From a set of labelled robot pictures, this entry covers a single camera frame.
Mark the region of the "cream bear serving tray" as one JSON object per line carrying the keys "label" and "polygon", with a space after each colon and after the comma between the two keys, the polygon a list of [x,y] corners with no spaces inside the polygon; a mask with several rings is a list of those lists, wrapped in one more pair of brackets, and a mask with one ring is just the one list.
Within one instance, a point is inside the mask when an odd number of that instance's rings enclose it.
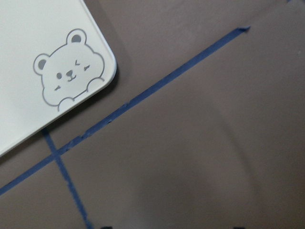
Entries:
{"label": "cream bear serving tray", "polygon": [[116,70],[84,1],[1,1],[0,153],[107,87]]}

